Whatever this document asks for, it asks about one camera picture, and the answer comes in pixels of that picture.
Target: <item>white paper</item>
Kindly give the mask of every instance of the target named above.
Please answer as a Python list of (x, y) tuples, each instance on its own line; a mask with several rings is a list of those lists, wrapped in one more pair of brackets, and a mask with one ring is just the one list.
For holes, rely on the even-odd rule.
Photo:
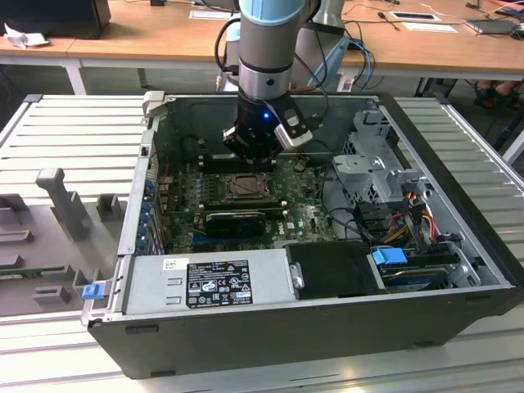
[(230, 17), (231, 12), (200, 10), (193, 10), (189, 12), (189, 19), (229, 20)]
[(402, 22), (402, 25), (412, 31), (431, 31), (433, 33), (458, 33), (450, 25), (438, 25), (435, 23)]
[(21, 33), (20, 31), (10, 28), (4, 24), (6, 33), (3, 37), (16, 47), (26, 49), (27, 47), (36, 47), (38, 45), (45, 45), (49, 43), (40, 33)]

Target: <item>white sticker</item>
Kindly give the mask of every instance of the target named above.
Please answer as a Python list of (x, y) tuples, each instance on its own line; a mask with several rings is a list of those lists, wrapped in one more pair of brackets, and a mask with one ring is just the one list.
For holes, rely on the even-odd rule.
[(242, 299), (244, 297), (251, 297), (251, 292), (237, 292), (237, 299)]
[(164, 270), (186, 269), (189, 258), (170, 258), (164, 260)]

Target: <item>computer case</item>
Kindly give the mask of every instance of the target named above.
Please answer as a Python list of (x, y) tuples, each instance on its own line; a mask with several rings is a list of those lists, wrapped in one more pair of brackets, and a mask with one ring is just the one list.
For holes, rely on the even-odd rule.
[(46, 37), (97, 39), (109, 23), (107, 0), (2, 0), (0, 31), (4, 23), (24, 33)]

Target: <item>aluminum profile table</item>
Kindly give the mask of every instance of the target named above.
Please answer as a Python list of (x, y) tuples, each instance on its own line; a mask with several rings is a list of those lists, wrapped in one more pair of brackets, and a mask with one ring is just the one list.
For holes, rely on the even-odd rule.
[(49, 204), (34, 180), (62, 168), (83, 202), (114, 193), (126, 201), (142, 133), (142, 96), (31, 96), (0, 133), (0, 188), (27, 205)]
[[(502, 240), (524, 262), (524, 182), (451, 106), (434, 98), (397, 99)], [(415, 159), (401, 143), (412, 166)]]
[[(92, 118), (101, 119), (103, 117), (101, 113), (104, 111), (95, 111), (95, 108), (100, 110), (111, 107), (111, 105), (114, 105), (113, 108), (118, 108), (122, 102), (118, 103), (116, 100), (121, 99), (133, 101), (129, 102), (129, 107), (134, 108), (138, 108), (141, 102), (140, 97), (117, 97), (111, 100), (107, 100), (106, 97), (44, 97), (40, 101), (42, 104), (45, 103), (51, 108), (61, 107), (61, 111), (53, 112), (56, 116), (40, 116), (38, 113), (43, 111), (31, 110), (31, 107), (43, 108), (45, 106), (25, 103), (4, 132), (0, 133), (0, 144), (3, 143), (3, 147), (0, 147), (0, 156), (4, 156), (4, 150), (8, 155), (14, 153), (12, 150), (15, 150), (17, 145), (12, 141), (24, 136), (19, 132), (20, 130), (25, 129), (22, 132), (27, 132), (27, 129), (31, 129), (37, 132), (31, 127), (50, 125), (30, 123), (50, 122), (51, 118), (64, 121), (65, 118), (71, 117), (67, 115), (66, 108), (75, 108), (75, 110), (92, 108), (90, 111)], [(89, 102), (90, 106), (81, 106), (80, 101), (77, 100), (84, 103)], [(522, 216), (524, 211), (523, 208), (519, 209), (520, 205), (518, 205), (524, 201), (521, 179), (500, 159), (497, 153), (483, 143), (478, 134), (450, 106), (441, 105), (435, 100), (420, 99), (416, 101), (399, 99), (399, 103), (412, 117), (428, 142), (437, 150), (449, 170), (460, 179), (459, 181), (462, 182), (468, 193), (474, 197), (486, 217), (493, 219), (495, 227), (501, 236), (505, 237), (507, 244), (516, 247), (513, 248), (513, 252), (518, 258), (521, 258), (522, 255), (517, 253), (520, 246), (517, 245), (522, 244), (522, 220), (517, 223), (514, 221), (518, 219), (509, 219), (512, 216)], [(79, 117), (86, 117), (84, 111), (77, 113)], [(141, 116), (122, 115), (120, 117), (127, 118), (128, 116), (136, 118), (133, 121), (137, 123), (129, 127), (137, 127), (136, 132), (138, 133)], [(122, 133), (116, 131), (117, 127), (122, 124), (79, 126), (77, 125), (78, 120), (67, 121), (73, 124), (62, 124), (62, 126), (69, 125), (67, 129), (72, 134), (61, 133), (62, 136), (84, 136), (85, 133), (79, 131), (82, 127), (85, 127), (83, 130), (86, 132), (89, 130), (93, 138), (127, 135), (123, 133), (123, 129), (120, 130)], [(59, 129), (49, 127), (46, 130), (51, 134), (46, 136), (56, 135), (59, 130), (65, 129), (66, 127)], [(101, 169), (100, 165), (106, 165), (102, 163), (102, 160), (110, 162), (109, 158), (133, 157), (131, 154), (129, 156), (116, 155), (115, 153), (121, 147), (133, 146), (135, 151), (138, 149), (137, 146), (126, 143), (112, 146), (115, 147), (112, 149), (112, 156), (94, 156), (90, 153), (91, 155), (87, 155), (84, 162), (98, 162), (99, 166), (96, 169)], [(69, 162), (71, 157), (71, 155), (39, 158), (18, 156), (8, 157), (7, 160), (1, 159), (0, 164), (17, 159), (20, 165), (24, 163), (25, 166), (18, 165), (13, 168), (16, 171), (24, 171), (34, 170), (37, 167), (37, 162), (31, 164), (30, 160), (51, 158), (67, 159), (65, 162)], [(408, 156), (408, 160), (413, 163), (413, 158)], [(123, 168), (128, 167), (117, 165), (109, 170)], [(81, 170), (94, 171), (96, 169), (93, 164), (89, 164), (87, 169)], [(127, 182), (127, 178), (118, 181), (113, 179), (108, 184), (126, 184)], [(93, 180), (91, 184), (93, 186), (97, 182)], [(42, 197), (34, 196), (29, 191), (28, 196), (25, 197), (27, 201), (42, 203)], [(91, 195), (90, 191), (86, 190), (83, 198), (90, 198)], [(242, 346), (239, 346), (238, 351), (239, 355), (242, 355)], [(520, 306), (504, 316), (477, 321), (445, 346), (438, 348), (403, 350), (146, 381), (133, 381), (123, 375), (116, 363), (80, 324), (79, 312), (27, 315), (0, 319), (0, 366), (2, 370), (0, 391), (9, 392), (515, 392), (522, 391), (524, 386), (524, 308)]]

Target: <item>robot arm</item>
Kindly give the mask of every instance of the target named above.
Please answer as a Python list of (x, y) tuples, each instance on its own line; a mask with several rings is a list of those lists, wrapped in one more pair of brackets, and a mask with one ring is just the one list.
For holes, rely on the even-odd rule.
[(289, 95), (300, 28), (320, 0), (237, 0), (242, 12), (238, 113), (224, 144), (238, 156), (263, 164), (283, 148), (312, 138), (321, 120), (305, 117)]

